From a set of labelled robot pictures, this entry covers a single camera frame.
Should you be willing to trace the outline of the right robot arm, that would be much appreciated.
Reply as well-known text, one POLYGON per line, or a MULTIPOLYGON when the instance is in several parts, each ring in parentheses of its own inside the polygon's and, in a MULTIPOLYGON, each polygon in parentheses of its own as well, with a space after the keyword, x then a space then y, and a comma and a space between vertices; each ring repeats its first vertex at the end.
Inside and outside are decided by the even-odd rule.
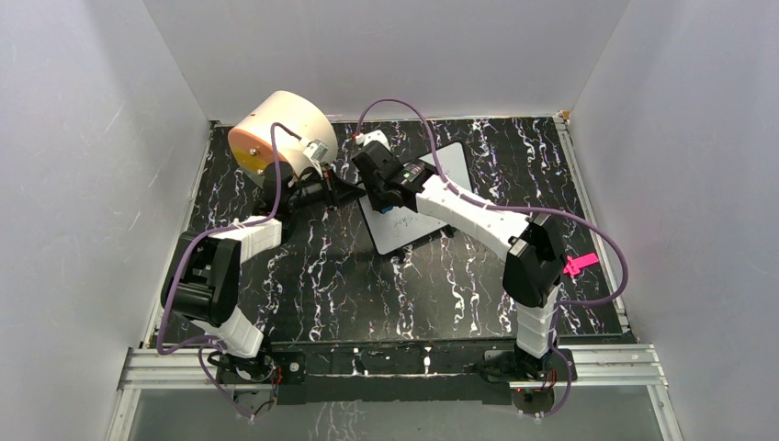
POLYGON ((386 141, 360 135, 352 156, 370 210, 412 214, 451 226, 491 250, 503 263, 502 289, 517 308, 517 366, 540 380, 554 367, 554 306, 566 257, 558 224, 548 215, 491 210, 490 201, 444 178, 424 160, 406 164, 386 141))

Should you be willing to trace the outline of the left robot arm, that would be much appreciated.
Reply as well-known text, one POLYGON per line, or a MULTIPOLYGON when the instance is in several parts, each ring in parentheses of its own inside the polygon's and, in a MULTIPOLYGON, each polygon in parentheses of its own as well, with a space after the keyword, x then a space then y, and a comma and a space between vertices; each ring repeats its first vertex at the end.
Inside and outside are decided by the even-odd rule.
POLYGON ((190 321, 203 331, 199 341, 240 358, 238 368, 249 380, 269 379, 275 359, 261 349, 262 331, 238 305, 243 264, 286 242, 299 211, 340 208, 365 194, 328 170, 308 169, 300 180, 268 170, 251 217, 179 236, 160 297, 163 319, 190 321))

